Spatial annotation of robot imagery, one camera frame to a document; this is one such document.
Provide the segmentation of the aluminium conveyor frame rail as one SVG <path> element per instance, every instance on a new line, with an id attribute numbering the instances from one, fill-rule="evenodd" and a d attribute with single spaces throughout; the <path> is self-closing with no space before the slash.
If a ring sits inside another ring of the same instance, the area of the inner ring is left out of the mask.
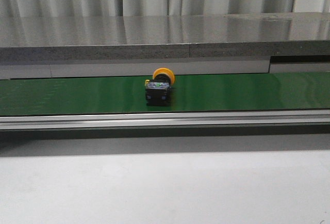
<path id="1" fill-rule="evenodd" d="M 328 109 L 1 117 L 1 130 L 329 123 Z"/>

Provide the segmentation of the green conveyor belt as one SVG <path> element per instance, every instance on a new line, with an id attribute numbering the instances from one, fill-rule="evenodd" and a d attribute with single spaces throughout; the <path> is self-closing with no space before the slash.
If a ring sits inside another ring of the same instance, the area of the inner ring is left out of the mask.
<path id="1" fill-rule="evenodd" d="M 168 106 L 148 106 L 145 76 L 1 81 L 2 116 L 326 109 L 329 73 L 178 75 Z"/>

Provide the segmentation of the yellow mushroom push button switch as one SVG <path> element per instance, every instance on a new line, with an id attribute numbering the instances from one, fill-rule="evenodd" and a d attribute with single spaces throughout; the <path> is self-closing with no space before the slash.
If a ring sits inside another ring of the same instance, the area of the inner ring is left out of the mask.
<path id="1" fill-rule="evenodd" d="M 145 80 L 145 99 L 149 106 L 169 106 L 175 74 L 168 68 L 158 68 L 152 79 Z"/>

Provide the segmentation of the grey stone countertop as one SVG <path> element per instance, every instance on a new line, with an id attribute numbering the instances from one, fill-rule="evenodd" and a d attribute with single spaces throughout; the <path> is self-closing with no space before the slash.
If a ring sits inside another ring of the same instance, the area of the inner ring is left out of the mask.
<path id="1" fill-rule="evenodd" d="M 1 18 L 1 78 L 320 72 L 329 14 Z"/>

